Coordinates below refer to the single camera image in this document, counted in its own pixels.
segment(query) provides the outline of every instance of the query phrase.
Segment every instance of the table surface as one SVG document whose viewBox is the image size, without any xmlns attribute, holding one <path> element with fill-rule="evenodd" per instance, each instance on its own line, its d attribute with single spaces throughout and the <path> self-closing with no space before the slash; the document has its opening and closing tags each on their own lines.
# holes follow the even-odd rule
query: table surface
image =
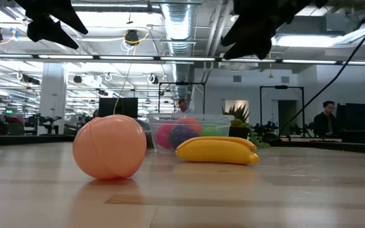
<svg viewBox="0 0 365 228">
<path fill-rule="evenodd" d="M 259 151 L 259 165 L 150 150 L 128 180 L 83 174 L 68 142 L 0 147 L 0 227 L 365 228 L 365 154 Z"/>
</svg>

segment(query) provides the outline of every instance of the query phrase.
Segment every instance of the potted plant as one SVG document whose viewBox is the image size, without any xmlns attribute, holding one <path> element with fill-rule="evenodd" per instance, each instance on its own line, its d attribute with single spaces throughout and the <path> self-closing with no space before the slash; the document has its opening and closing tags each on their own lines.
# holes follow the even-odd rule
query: potted plant
<svg viewBox="0 0 365 228">
<path fill-rule="evenodd" d="M 222 107 L 222 112 L 224 115 L 234 116 L 234 120 L 231 122 L 231 127 L 229 129 L 229 136 L 240 137 L 242 139 L 247 139 L 250 132 L 249 124 L 246 120 L 249 116 L 249 110 L 246 109 L 246 105 L 240 106 L 236 109 L 236 106 L 230 107 L 228 111 Z"/>
</svg>

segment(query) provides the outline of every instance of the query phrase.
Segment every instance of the colorful ball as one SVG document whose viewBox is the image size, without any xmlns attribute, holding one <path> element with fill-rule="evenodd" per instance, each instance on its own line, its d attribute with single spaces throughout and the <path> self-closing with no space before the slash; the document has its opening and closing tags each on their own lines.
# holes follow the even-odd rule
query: colorful ball
<svg viewBox="0 0 365 228">
<path fill-rule="evenodd" d="M 205 127 L 202 129 L 201 136 L 223 136 L 223 133 L 216 127 Z"/>
<path fill-rule="evenodd" d="M 188 139 L 199 136 L 200 135 L 193 129 L 184 125 L 177 125 L 170 132 L 169 141 L 172 147 L 176 149 L 181 143 L 187 141 Z"/>
<path fill-rule="evenodd" d="M 180 118 L 179 120 L 177 120 L 177 124 L 189 127 L 190 129 L 193 129 L 196 133 L 201 134 L 201 123 L 196 118 Z"/>
<path fill-rule="evenodd" d="M 123 115 L 95 118 L 79 131 L 73 143 L 76 164 L 96 179 L 131 177 L 140 168 L 145 153 L 142 127 Z"/>
<path fill-rule="evenodd" d="M 170 132 L 175 127 L 173 121 L 164 122 L 158 129 L 157 129 L 157 144 L 165 149 L 172 149 L 171 143 L 169 141 Z"/>
</svg>

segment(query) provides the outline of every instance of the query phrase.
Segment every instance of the green ball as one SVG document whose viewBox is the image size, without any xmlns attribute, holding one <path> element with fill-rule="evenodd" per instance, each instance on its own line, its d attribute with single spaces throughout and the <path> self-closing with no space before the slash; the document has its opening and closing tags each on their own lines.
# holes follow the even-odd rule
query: green ball
<svg viewBox="0 0 365 228">
<path fill-rule="evenodd" d="M 205 127 L 202 129 L 201 136 L 223 136 L 223 133 L 216 127 Z"/>
</svg>

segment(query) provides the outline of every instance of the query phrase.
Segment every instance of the purple ball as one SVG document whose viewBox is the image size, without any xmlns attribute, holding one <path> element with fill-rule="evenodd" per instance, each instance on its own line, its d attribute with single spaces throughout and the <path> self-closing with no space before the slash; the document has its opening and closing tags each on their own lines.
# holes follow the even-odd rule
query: purple ball
<svg viewBox="0 0 365 228">
<path fill-rule="evenodd" d="M 188 139 L 199 136 L 200 135 L 198 135 L 198 133 L 196 133 L 193 129 L 183 125 L 177 125 L 171 130 L 169 141 L 172 147 L 176 149 L 181 143 L 187 141 Z"/>
</svg>

